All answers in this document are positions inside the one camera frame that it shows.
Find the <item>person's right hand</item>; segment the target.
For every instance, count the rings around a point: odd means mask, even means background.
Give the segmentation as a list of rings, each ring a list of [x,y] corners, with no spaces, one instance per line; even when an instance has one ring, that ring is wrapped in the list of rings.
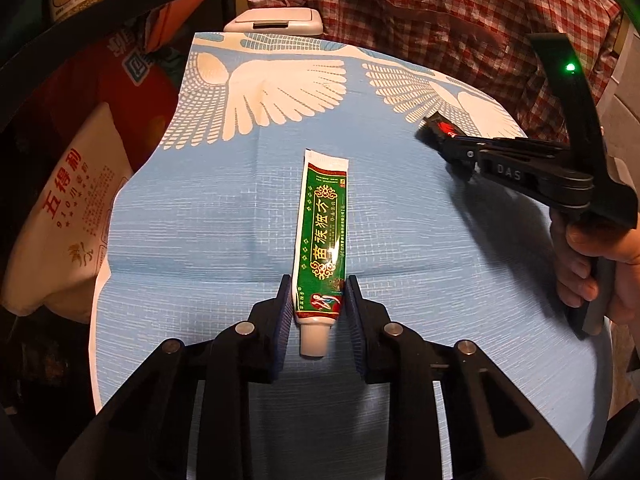
[[[556,291],[563,304],[578,308],[599,297],[597,260],[615,263],[614,288],[606,315],[616,324],[639,326],[639,230],[580,226],[550,211]]]

